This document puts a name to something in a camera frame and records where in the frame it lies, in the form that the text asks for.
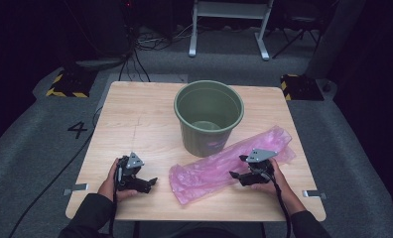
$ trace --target person's right hand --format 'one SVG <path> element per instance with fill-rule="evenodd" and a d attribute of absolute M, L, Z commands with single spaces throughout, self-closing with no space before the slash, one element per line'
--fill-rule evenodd
<path fill-rule="evenodd" d="M 276 160 L 270 159 L 270 162 L 274 168 L 274 177 L 277 185 L 281 189 L 281 196 L 283 198 L 284 204 L 287 207 L 287 210 L 289 211 L 289 214 L 292 215 L 296 212 L 306 210 L 302 202 L 290 188 L 286 178 L 278 167 Z M 252 189 L 261 190 L 267 192 L 268 194 L 277 195 L 276 188 L 271 181 L 268 183 L 255 183 L 252 184 L 251 187 Z"/>
<path fill-rule="evenodd" d="M 269 159 L 269 160 L 271 162 L 271 165 L 274 168 L 275 180 L 277 182 L 277 185 L 282 190 L 282 193 L 287 193 L 287 192 L 291 191 L 290 186 L 287 183 L 286 178 L 284 177 L 283 173 L 280 171 L 280 168 L 278 167 L 276 160 L 274 160 L 274 159 Z M 276 188 L 271 181 L 269 181 L 268 183 L 255 183 L 255 184 L 252 184 L 251 187 L 252 187 L 252 189 L 265 191 L 265 192 L 272 194 L 272 195 L 277 194 Z"/>

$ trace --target black wall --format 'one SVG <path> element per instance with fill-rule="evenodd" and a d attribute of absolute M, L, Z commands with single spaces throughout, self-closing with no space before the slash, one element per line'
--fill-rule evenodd
<path fill-rule="evenodd" d="M 78 9 L 77 2 L 68 2 Z M 32 90 L 39 80 L 62 66 L 50 41 L 49 10 L 61 19 L 72 58 L 95 59 L 94 49 L 63 3 L 0 0 L 0 137 L 35 102 Z"/>
<path fill-rule="evenodd" d="M 329 77 L 338 84 L 334 101 L 393 199 L 393 0 L 366 2 Z"/>

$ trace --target wire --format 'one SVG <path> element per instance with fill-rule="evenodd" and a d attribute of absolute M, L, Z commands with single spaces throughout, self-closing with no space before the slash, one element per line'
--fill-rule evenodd
<path fill-rule="evenodd" d="M 126 61 L 122 64 L 122 67 L 120 68 L 118 81 L 120 81 L 120 78 L 122 77 L 123 67 L 125 66 L 125 64 L 126 64 L 127 61 L 128 61 L 128 60 L 126 60 Z"/>
<path fill-rule="evenodd" d="M 45 187 L 45 189 L 42 190 L 42 192 L 33 200 L 32 203 L 27 207 L 27 209 L 23 212 L 23 214 L 20 216 L 18 219 L 17 223 L 13 227 L 10 235 L 8 236 L 11 238 L 15 231 L 17 230 L 18 226 L 20 225 L 21 221 L 23 218 L 27 215 L 29 210 L 33 207 L 33 205 L 36 204 L 36 202 L 41 198 L 41 196 L 54 184 L 54 182 L 60 177 L 60 175 L 66 170 L 66 168 L 75 160 L 75 158 L 79 155 L 79 153 L 84 149 L 84 147 L 87 145 L 87 143 L 90 141 L 92 135 L 94 134 L 94 129 L 92 130 L 91 134 L 88 136 L 88 138 L 85 140 L 85 142 L 82 144 L 82 146 L 79 148 L 79 150 L 75 153 L 75 155 L 69 160 L 69 162 L 61 169 L 61 171 L 54 177 L 54 179 L 49 182 L 49 184 Z"/>
<path fill-rule="evenodd" d="M 141 64 L 140 60 L 138 59 L 138 54 L 137 54 L 137 50 L 134 49 L 135 52 L 135 58 L 137 59 L 137 62 L 140 64 L 141 68 L 143 69 L 144 73 L 147 75 L 147 79 L 149 82 L 151 82 L 150 77 L 148 76 L 147 71 L 145 70 L 145 68 L 143 67 L 143 65 Z"/>
<path fill-rule="evenodd" d="M 118 164 L 116 166 L 116 172 L 115 172 L 115 175 L 113 177 L 114 183 L 113 183 L 112 215 L 110 216 L 110 222 L 109 222 L 109 234 L 110 234 L 110 237 L 114 237 L 113 236 L 113 224 L 114 224 L 114 221 L 115 221 L 116 210 L 117 210 L 117 194 L 116 194 L 116 190 L 118 188 L 118 179 L 117 179 L 117 177 L 118 177 L 118 173 L 119 173 L 119 168 L 120 168 L 120 165 Z"/>
<path fill-rule="evenodd" d="M 126 74 L 128 75 L 129 80 L 132 81 L 132 77 L 131 77 L 131 75 L 129 75 L 128 62 L 126 62 Z"/>
<path fill-rule="evenodd" d="M 141 36 L 138 38 L 136 44 L 137 44 L 137 49 L 141 51 L 161 51 L 165 48 L 170 47 L 174 43 L 178 43 L 181 40 L 185 38 L 189 38 L 192 34 L 188 34 L 186 36 L 181 36 L 184 32 L 186 32 L 193 24 L 188 25 L 187 27 L 183 28 L 180 32 L 178 32 L 171 41 L 169 41 L 167 38 L 154 38 L 153 33 L 142 33 Z M 154 46 L 148 47 L 144 46 L 143 44 L 145 43 L 151 43 L 154 42 Z M 165 46 L 158 48 L 161 44 L 166 43 Z"/>
<path fill-rule="evenodd" d="M 92 126 L 95 128 L 96 124 L 95 124 L 95 116 L 97 116 L 98 111 L 100 111 L 103 108 L 103 106 L 99 107 L 95 112 L 94 115 L 92 116 Z"/>
<path fill-rule="evenodd" d="M 283 197 L 281 195 L 281 189 L 280 189 L 280 187 L 277 184 L 277 181 L 275 179 L 274 174 L 269 175 L 268 173 L 265 173 L 264 175 L 266 175 L 273 182 L 274 187 L 276 188 L 278 202 L 280 203 L 281 209 L 283 210 L 284 216 L 286 217 L 286 223 L 287 223 L 287 234 L 286 234 L 286 237 L 290 238 L 290 235 L 292 233 L 292 223 L 290 221 L 289 212 L 287 211 L 286 205 L 284 204 Z"/>
<path fill-rule="evenodd" d="M 134 63 L 134 69 L 135 69 L 135 71 L 138 73 L 138 77 L 140 78 L 140 80 L 142 81 L 142 82 L 144 82 L 144 80 L 141 78 L 141 73 L 140 73 L 140 71 L 138 71 L 138 69 L 137 69 L 137 65 L 135 64 L 135 60 L 132 58 L 132 62 Z"/>

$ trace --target metal stand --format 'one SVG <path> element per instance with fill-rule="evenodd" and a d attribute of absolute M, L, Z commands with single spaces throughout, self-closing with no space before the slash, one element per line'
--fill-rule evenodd
<path fill-rule="evenodd" d="M 194 2 L 193 14 L 193 34 L 191 36 L 190 57 L 197 55 L 197 17 L 222 17 L 222 18 L 243 18 L 262 19 L 261 31 L 255 33 L 255 40 L 258 44 L 262 60 L 269 60 L 267 49 L 265 48 L 263 36 L 270 17 L 274 0 L 268 0 L 267 4 L 243 4 L 225 2 Z"/>

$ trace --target printed number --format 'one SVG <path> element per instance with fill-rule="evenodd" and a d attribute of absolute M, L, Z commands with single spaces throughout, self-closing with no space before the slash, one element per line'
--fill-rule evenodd
<path fill-rule="evenodd" d="M 84 123 L 83 122 L 78 122 L 75 125 L 69 127 L 68 130 L 76 132 L 75 138 L 78 139 L 79 135 L 81 134 L 81 132 L 87 130 L 87 129 L 82 129 L 82 127 L 84 127 Z"/>

